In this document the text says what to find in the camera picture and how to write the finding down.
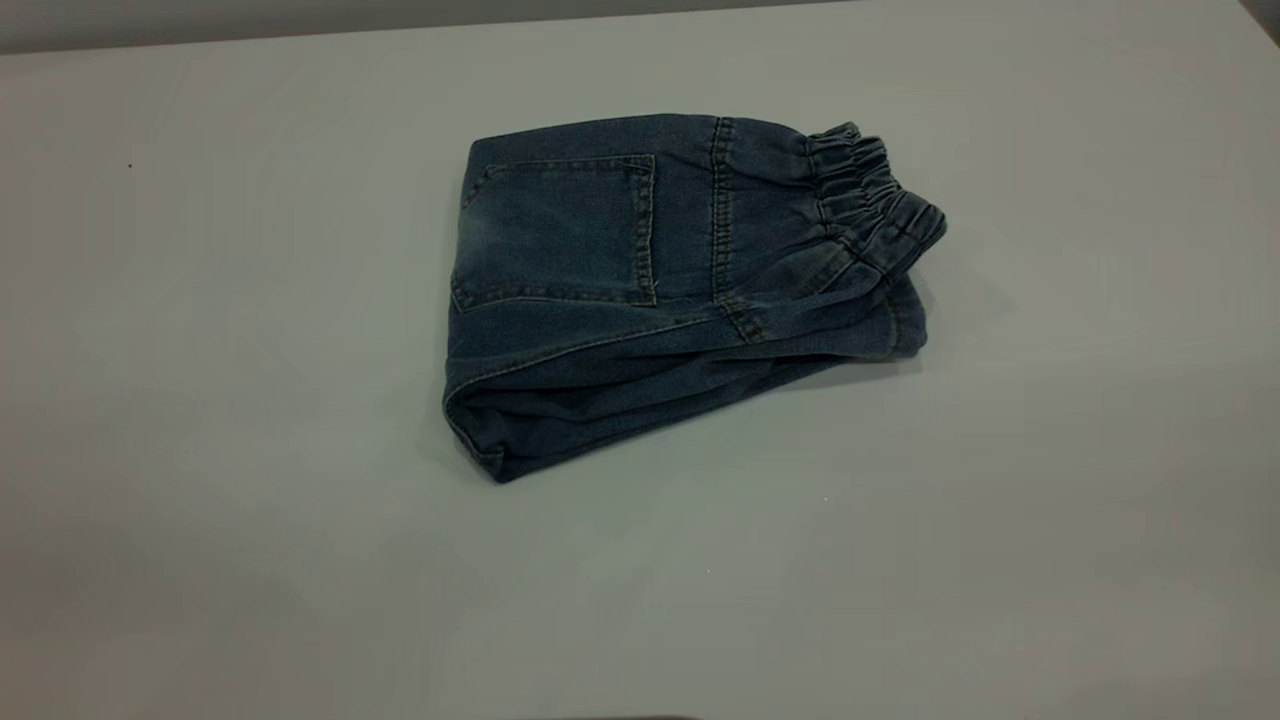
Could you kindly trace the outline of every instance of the elastic waistband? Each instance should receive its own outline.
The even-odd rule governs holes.
[[[946,232],[946,215],[893,178],[884,143],[854,123],[809,136],[822,223],[864,263],[897,277]]]

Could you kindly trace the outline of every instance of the pocket stitching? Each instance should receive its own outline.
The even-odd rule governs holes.
[[[460,313],[468,313],[498,302],[516,300],[577,301],[577,302],[622,302],[639,307],[657,307],[658,297],[653,278],[653,195],[657,159],[654,155],[616,155],[608,158],[581,158],[567,160],[532,160],[488,165],[480,178],[472,183],[462,200],[462,210],[480,195],[481,188],[493,178],[507,172],[520,170],[617,170],[631,176],[643,176],[632,193],[636,209],[635,256],[632,268],[636,292],[613,295],[580,290],[561,290],[554,287],[507,283],[499,287],[471,292],[458,279],[451,278],[451,295]]]

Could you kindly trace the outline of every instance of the blue denim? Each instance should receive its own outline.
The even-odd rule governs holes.
[[[905,273],[945,229],[852,124],[650,115],[480,140],[444,414],[506,483],[844,361],[911,356],[924,309]]]

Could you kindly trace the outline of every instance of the table surface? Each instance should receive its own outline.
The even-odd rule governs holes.
[[[654,111],[884,137],[932,341],[492,486],[467,146]],[[0,715],[1274,719],[1277,127],[1231,0],[0,58]]]

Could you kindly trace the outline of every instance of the back pocket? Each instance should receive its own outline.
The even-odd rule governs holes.
[[[655,306],[654,156],[489,165],[462,199],[453,301]]]

